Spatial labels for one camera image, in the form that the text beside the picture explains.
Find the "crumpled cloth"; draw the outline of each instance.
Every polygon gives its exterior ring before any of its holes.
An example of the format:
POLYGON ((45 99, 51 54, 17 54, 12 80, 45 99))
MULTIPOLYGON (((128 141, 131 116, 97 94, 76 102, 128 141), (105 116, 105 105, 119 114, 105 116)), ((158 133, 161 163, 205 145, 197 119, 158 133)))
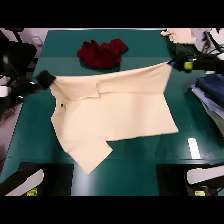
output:
POLYGON ((162 63, 104 75, 56 77, 51 121, 64 151, 90 173, 112 152, 107 141, 178 132, 163 95, 171 70, 162 63))
POLYGON ((162 36, 169 36, 170 41, 180 44, 195 44, 196 38, 192 35, 190 28, 166 28, 162 31, 162 36))
POLYGON ((77 56, 92 68, 110 69, 120 64, 121 54, 127 50, 128 47, 119 38, 101 46, 91 40, 91 43, 84 41, 77 56))

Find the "floor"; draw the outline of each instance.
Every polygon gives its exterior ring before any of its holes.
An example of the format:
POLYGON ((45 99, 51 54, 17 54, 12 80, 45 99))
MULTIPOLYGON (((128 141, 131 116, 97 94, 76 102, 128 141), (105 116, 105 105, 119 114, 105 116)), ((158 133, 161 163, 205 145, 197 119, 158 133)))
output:
MULTIPOLYGON (((29 68, 35 68, 35 66, 35 63, 31 63, 29 68)), ((27 76, 32 76, 32 72, 27 72, 27 76)), ((6 78, 0 79, 0 85, 5 84, 6 82, 6 78)), ((0 121, 0 175, 21 108, 22 104, 17 105, 5 114, 4 119, 0 121)))

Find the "dark red garment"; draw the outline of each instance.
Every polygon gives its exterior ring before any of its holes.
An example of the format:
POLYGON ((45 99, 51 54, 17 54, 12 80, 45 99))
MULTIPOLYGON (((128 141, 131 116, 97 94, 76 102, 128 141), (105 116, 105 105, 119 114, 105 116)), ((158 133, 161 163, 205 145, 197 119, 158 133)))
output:
POLYGON ((120 64, 121 54, 127 50, 128 47, 119 38, 101 46, 91 40, 91 43, 84 41, 82 48, 77 51, 77 56, 92 68, 109 69, 120 64))

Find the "cream cloth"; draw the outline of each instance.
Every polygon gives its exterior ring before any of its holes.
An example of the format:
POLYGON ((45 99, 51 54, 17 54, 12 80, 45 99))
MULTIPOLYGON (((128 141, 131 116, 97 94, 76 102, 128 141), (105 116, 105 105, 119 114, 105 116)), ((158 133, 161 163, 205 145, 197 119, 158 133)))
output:
POLYGON ((112 152, 106 141, 178 132, 163 95, 171 69, 57 77, 51 120, 65 152, 90 173, 112 152))
POLYGON ((170 41, 180 44, 196 44, 196 38, 192 35, 190 28, 166 28, 161 35, 169 36, 170 41))

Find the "green table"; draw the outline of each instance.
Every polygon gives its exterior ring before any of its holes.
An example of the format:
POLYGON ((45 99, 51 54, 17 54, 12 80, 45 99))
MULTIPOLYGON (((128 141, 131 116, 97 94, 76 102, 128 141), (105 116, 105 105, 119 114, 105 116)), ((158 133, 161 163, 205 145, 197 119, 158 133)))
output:
MULTIPOLYGON (((102 43, 118 37, 129 50, 122 55, 121 66, 106 73, 170 60, 160 31, 49 31, 34 75, 44 69, 55 76, 103 74, 105 71, 81 66, 76 52, 85 40, 102 43)), ((23 104, 0 181, 14 173, 20 162, 75 163, 72 195, 158 195, 156 164, 223 162, 224 143, 219 132, 189 90, 202 75, 199 71, 172 71, 165 98, 179 133, 109 142, 114 151, 90 175, 63 151, 56 138, 50 121, 55 108, 50 90, 29 96, 23 104), (200 160, 192 159, 188 138, 197 140, 200 160)))

